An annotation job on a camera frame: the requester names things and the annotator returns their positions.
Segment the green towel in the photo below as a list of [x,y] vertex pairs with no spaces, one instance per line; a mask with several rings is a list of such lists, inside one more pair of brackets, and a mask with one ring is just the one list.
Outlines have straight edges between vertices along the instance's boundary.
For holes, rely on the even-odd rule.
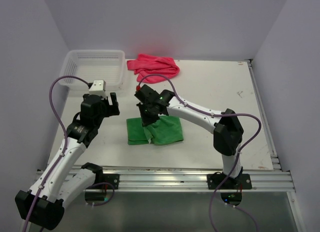
[[130,118],[126,120],[126,127],[129,145],[164,146],[184,140],[181,121],[174,116],[160,116],[146,127],[142,126],[141,118]]

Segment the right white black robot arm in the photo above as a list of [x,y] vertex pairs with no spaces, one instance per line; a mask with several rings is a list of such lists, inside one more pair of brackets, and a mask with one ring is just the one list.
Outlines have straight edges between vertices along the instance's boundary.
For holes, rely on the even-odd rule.
[[237,159],[243,140],[244,129],[235,112],[224,112],[199,107],[178,96],[170,90],[156,92],[148,85],[137,86],[135,97],[139,100],[142,125],[144,127],[158,121],[161,116],[174,116],[198,125],[213,135],[213,147],[222,156],[223,184],[235,188],[240,182],[243,167]]

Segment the pink towel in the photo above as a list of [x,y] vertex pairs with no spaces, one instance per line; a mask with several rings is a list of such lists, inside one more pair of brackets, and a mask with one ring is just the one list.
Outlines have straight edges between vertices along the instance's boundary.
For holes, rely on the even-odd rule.
[[171,57],[152,56],[148,54],[139,54],[136,59],[127,61],[127,69],[137,75],[136,81],[155,84],[166,79],[157,76],[163,75],[169,79],[177,76],[180,68]]

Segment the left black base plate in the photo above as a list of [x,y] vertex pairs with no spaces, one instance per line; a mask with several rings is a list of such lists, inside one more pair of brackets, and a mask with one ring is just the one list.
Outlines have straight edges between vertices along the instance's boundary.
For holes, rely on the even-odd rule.
[[112,189],[111,185],[115,190],[119,188],[120,175],[119,174],[101,174],[96,175],[95,180],[92,184],[89,184],[90,189],[108,190]]

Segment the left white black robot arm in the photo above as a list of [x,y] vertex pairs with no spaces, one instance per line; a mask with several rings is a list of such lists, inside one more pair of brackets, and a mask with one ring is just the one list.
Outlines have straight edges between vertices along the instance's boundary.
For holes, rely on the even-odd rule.
[[26,192],[15,197],[19,214],[28,223],[54,230],[61,222],[68,205],[85,189],[115,190],[105,181],[102,167],[85,163],[68,182],[65,181],[78,158],[97,136],[104,118],[120,114],[116,93],[109,96],[84,94],[72,123],[64,129],[65,138],[51,163]]

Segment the white plastic basket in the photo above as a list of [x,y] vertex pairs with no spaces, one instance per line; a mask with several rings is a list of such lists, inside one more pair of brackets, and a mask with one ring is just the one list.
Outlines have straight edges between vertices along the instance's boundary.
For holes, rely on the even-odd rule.
[[71,90],[86,90],[87,86],[74,77],[86,82],[104,80],[107,91],[122,89],[124,81],[125,53],[122,50],[71,50],[67,53],[59,84]]

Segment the aluminium mounting rail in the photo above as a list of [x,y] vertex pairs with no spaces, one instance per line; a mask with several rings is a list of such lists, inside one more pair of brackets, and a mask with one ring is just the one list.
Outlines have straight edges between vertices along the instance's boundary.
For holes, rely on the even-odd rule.
[[[125,168],[103,167],[104,174],[118,174],[119,192],[210,192],[209,175],[220,171],[209,169]],[[244,171],[249,179],[243,192],[294,192],[295,186],[289,172]]]

